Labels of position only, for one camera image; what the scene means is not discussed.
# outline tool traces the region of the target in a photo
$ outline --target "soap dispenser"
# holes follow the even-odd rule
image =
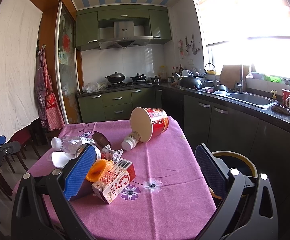
[[[273,101],[275,101],[276,100],[276,93],[277,93],[277,91],[276,90],[271,90],[271,92],[274,93],[274,95],[272,96],[272,98],[273,98]]]

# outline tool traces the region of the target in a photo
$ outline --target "orange fruit net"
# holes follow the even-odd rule
[[[86,175],[86,179],[90,182],[98,181],[101,176],[108,171],[114,165],[113,161],[100,160],[91,166],[90,170]]]

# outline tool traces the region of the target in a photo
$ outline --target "backsplash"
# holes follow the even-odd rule
[[[128,47],[115,49],[91,49],[81,52],[84,85],[89,82],[107,82],[106,76],[124,73],[124,82],[137,73],[150,76],[157,75],[164,62],[164,46],[151,44],[145,47]]]

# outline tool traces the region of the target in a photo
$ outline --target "faucet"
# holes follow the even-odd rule
[[[216,68],[215,68],[214,64],[212,64],[212,63],[207,63],[207,64],[204,66],[204,69],[205,69],[205,67],[206,67],[208,64],[211,64],[211,65],[214,67],[214,70],[215,70],[214,87],[216,87],[216,84],[217,84],[217,81],[216,81]]]
[[[234,89],[239,93],[243,93],[243,65],[242,64],[239,65],[239,77],[240,77],[240,81],[237,84],[235,84]]]

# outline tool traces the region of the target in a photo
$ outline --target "flower print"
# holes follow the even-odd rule
[[[90,136],[90,134],[91,134],[91,131],[87,131],[87,132],[84,132],[82,135],[80,135],[81,137],[85,137],[85,138],[87,138],[87,137],[89,137]]]
[[[131,199],[135,200],[138,198],[138,194],[140,193],[139,187],[135,187],[134,185],[128,185],[122,192],[122,198],[125,200]]]
[[[150,191],[150,193],[158,193],[162,190],[161,186],[163,183],[160,179],[156,180],[155,178],[149,178],[149,181],[143,182],[143,187]]]

